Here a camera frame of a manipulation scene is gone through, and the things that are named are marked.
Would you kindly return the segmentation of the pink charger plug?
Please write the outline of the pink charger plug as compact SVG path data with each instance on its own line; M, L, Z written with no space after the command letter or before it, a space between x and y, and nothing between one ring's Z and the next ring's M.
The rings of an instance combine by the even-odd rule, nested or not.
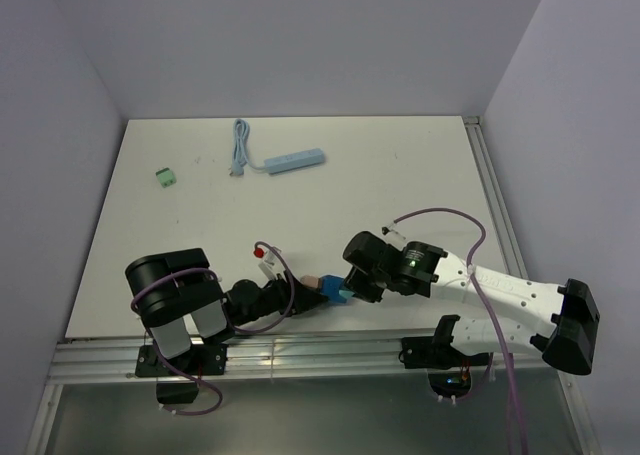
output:
M302 276L300 283L311 290L320 290L322 287L322 279L312 275Z

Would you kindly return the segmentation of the blue cube socket adapter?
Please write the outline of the blue cube socket adapter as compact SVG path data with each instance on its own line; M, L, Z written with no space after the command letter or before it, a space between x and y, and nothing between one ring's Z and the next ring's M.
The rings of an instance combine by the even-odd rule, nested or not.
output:
M346 304L348 298L341 294L344 279L335 275L324 275L320 278L320 292L331 303Z

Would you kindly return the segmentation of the teal charger plug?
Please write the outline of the teal charger plug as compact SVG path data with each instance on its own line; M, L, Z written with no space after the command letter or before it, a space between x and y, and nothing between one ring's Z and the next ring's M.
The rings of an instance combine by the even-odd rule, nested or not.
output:
M336 302L340 304L346 304L353 296L351 291L339 290L336 295Z

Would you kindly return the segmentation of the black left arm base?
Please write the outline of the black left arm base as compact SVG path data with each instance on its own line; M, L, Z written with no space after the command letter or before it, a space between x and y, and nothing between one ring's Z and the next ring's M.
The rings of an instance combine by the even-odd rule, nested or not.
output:
M161 409L176 416L202 416L218 410L223 402L221 390L206 376L221 376L227 361L226 344L196 344L182 355L166 359L155 343L138 350L134 376L153 378L156 382L156 400ZM187 410L202 391L217 396L215 404L206 409Z

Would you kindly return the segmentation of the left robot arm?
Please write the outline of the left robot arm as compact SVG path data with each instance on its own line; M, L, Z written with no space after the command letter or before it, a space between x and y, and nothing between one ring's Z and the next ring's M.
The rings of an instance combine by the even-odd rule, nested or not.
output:
M195 361L185 318L195 323L203 342L216 344L240 335L271 331L285 319L319 308L329 298L298 280L280 250L265 242L254 245L268 282L249 279L225 291L200 248L142 257L125 270L132 291L132 311L153 340L159 363L183 374Z

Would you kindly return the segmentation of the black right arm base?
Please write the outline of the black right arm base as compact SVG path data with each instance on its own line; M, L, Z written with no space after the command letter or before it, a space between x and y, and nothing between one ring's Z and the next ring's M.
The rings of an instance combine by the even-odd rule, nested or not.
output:
M398 360L407 370L426 370L429 388L438 403L456 406L489 382L493 354L464 355L434 343L432 336L404 337Z

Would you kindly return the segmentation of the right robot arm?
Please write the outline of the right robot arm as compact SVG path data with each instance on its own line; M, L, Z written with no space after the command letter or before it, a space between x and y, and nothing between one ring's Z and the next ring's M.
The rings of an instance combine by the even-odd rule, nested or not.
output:
M486 310L485 318L445 314L432 335L403 339L399 359L408 369L486 366L490 354L507 351L573 375L592 372L600 312L582 281L538 283L470 268L442 248L411 241L398 249L368 231L343 258L351 266L344 286L360 300L376 303L391 291Z

